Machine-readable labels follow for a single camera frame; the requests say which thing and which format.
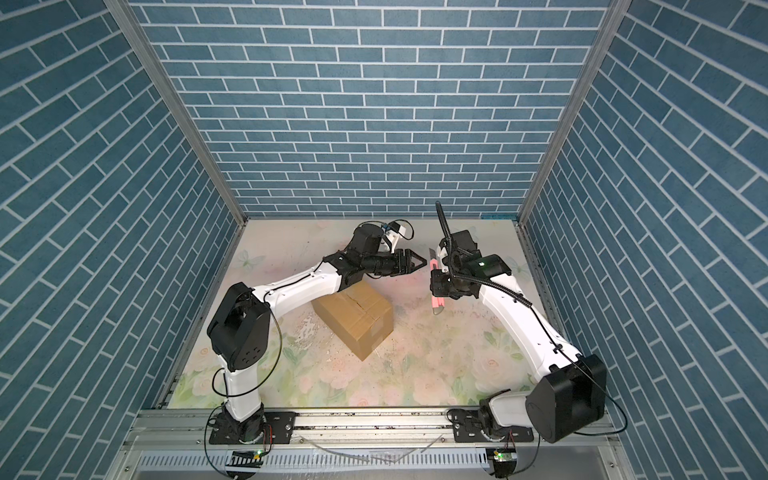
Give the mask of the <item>pink utility knife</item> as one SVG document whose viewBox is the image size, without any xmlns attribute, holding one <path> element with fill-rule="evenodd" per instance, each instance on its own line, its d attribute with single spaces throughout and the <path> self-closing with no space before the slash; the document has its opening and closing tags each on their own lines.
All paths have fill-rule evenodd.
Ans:
<svg viewBox="0 0 768 480">
<path fill-rule="evenodd" d="M 445 308 L 445 300 L 442 293 L 446 271 L 443 268 L 442 261 L 438 258 L 437 252 L 433 248 L 429 249 L 429 267 L 432 313 L 437 316 Z"/>
</svg>

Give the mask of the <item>brown cardboard express box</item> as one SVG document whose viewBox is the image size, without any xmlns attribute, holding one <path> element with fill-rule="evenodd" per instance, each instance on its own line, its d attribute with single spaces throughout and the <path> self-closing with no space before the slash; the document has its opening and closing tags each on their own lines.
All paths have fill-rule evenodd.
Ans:
<svg viewBox="0 0 768 480">
<path fill-rule="evenodd" d="M 394 330 L 392 304 L 366 281 L 311 304 L 320 319 L 361 361 Z"/>
</svg>

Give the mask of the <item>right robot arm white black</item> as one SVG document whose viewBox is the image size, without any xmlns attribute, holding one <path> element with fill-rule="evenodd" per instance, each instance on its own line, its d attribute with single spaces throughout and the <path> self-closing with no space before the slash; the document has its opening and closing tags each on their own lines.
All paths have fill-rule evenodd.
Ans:
<svg viewBox="0 0 768 480">
<path fill-rule="evenodd" d="M 604 416 L 606 365 L 594 354 L 583 355 L 542 317 L 499 256 L 444 250 L 430 255 L 432 295 L 478 299 L 500 321 L 531 369 L 530 392 L 499 389 L 480 402 L 487 432 L 527 427 L 555 443 Z"/>
</svg>

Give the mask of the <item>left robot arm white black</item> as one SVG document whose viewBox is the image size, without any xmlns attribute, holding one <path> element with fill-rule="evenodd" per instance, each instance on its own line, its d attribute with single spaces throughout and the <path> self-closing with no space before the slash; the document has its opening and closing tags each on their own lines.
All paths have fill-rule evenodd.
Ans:
<svg viewBox="0 0 768 480">
<path fill-rule="evenodd" d="M 291 277 L 259 286 L 231 285 L 207 327 L 218 357 L 224 389 L 224 412 L 238 424 L 260 421 L 263 402 L 257 363 L 265 354 L 271 327 L 282 315 L 326 295 L 341 292 L 365 276 L 374 278 L 412 274 L 428 261 L 397 246 L 413 228 L 403 220 L 388 224 L 363 222 L 349 243 L 314 267 Z"/>
</svg>

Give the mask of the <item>right controller board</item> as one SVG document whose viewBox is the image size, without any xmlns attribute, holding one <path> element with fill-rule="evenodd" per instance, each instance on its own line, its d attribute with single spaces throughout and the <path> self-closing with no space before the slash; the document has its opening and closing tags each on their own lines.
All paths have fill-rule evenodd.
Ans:
<svg viewBox="0 0 768 480">
<path fill-rule="evenodd" d="M 518 454 L 512 448 L 489 448 L 486 450 L 490 474 L 499 479 L 511 476 L 518 464 Z"/>
</svg>

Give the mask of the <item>controller board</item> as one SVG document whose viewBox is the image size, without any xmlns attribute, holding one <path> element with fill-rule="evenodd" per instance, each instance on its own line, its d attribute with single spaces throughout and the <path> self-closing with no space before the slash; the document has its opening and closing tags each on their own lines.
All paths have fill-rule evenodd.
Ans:
<svg viewBox="0 0 768 480">
<path fill-rule="evenodd" d="M 263 464 L 264 452 L 261 450 L 234 451 L 225 463 L 225 472 L 233 478 L 248 477 Z"/>
<path fill-rule="evenodd" d="M 499 479 L 511 476 L 518 464 L 518 454 L 512 448 L 489 448 L 486 450 L 490 474 Z"/>
</svg>

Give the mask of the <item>left controller board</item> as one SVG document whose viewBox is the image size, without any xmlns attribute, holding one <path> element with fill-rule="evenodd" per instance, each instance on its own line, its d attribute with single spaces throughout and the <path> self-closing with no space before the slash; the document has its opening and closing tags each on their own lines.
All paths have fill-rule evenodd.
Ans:
<svg viewBox="0 0 768 480">
<path fill-rule="evenodd" d="M 234 451 L 225 463 L 225 472 L 233 478 L 248 477 L 263 464 L 264 452 L 261 450 Z"/>
</svg>

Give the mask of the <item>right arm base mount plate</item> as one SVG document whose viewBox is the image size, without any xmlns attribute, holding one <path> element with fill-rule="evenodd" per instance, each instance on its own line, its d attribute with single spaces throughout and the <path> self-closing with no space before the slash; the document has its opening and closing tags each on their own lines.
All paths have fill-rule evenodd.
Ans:
<svg viewBox="0 0 768 480">
<path fill-rule="evenodd" d="M 483 408 L 450 408 L 445 412 L 456 443 L 532 442 L 533 430 L 524 426 L 501 426 Z"/>
</svg>

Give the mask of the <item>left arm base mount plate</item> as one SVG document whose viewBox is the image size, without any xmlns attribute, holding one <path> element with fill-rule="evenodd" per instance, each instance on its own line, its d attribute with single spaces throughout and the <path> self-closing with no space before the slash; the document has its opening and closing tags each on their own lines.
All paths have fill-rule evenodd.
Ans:
<svg viewBox="0 0 768 480">
<path fill-rule="evenodd" d="M 259 410 L 243 421 L 237 421 L 224 409 L 207 423 L 207 440 L 213 445 L 289 444 L 297 413 Z"/>
</svg>

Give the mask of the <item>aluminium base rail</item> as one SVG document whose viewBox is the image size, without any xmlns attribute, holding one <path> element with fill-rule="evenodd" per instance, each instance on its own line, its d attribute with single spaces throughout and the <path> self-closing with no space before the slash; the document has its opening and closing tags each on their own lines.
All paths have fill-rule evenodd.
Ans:
<svg viewBox="0 0 768 480">
<path fill-rule="evenodd" d="M 459 447 L 544 446 L 520 412 L 509 427 L 487 429 L 475 407 L 273 408 L 243 435 L 212 410 L 144 410 L 123 451 L 181 451 L 199 454 L 204 466 L 223 468 L 229 455 L 263 452 L 268 459 L 301 448 L 349 462 L 402 462 L 419 451 Z"/>
</svg>

